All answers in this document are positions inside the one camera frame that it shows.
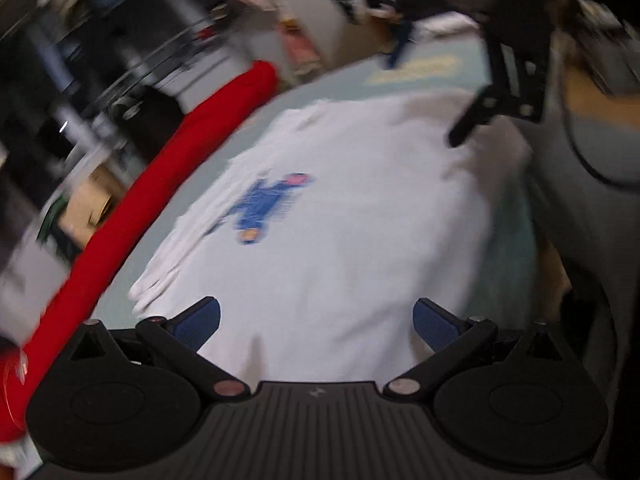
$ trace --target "wooden surface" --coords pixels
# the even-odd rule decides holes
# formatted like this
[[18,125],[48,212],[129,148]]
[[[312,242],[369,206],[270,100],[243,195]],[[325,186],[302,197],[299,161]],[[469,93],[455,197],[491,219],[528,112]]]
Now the wooden surface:
[[565,71],[566,100],[575,114],[640,130],[640,96],[609,98],[575,66]]

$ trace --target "white wall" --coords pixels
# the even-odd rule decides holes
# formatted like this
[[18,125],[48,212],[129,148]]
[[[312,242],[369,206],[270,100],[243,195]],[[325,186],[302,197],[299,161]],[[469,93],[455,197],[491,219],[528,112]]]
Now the white wall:
[[281,0],[305,25],[329,68],[370,56],[378,49],[367,27],[347,22],[337,4],[329,0]]

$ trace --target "red object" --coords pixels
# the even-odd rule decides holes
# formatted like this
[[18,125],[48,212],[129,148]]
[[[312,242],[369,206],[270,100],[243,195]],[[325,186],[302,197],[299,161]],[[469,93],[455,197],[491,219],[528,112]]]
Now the red object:
[[174,136],[131,186],[105,225],[78,256],[71,273],[50,301],[31,339],[0,360],[2,396],[0,441],[25,431],[29,399],[58,353],[85,319],[120,266],[156,220],[180,184],[276,88],[269,63],[257,61],[189,113]]

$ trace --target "white fabric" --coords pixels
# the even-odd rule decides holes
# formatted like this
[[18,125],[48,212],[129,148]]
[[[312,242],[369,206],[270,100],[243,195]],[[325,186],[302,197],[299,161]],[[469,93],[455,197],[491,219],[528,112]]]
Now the white fabric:
[[[424,358],[415,300],[465,306],[502,184],[528,152],[504,118],[448,148],[470,99],[406,94],[285,112],[177,221],[132,289],[137,313],[171,318],[216,297],[222,322],[200,354],[251,385],[382,384],[407,370]],[[291,173],[312,182],[290,190],[258,243],[240,242],[242,212],[204,236],[258,176],[271,186]]]

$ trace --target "blue gripper pad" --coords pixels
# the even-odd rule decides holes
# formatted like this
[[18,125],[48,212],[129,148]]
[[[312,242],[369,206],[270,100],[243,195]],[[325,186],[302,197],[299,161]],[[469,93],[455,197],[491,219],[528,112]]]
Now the blue gripper pad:
[[420,338],[437,352],[455,341],[465,329],[465,322],[427,298],[414,305],[414,328]]
[[220,326],[220,304],[207,296],[167,322],[167,330],[197,352]]

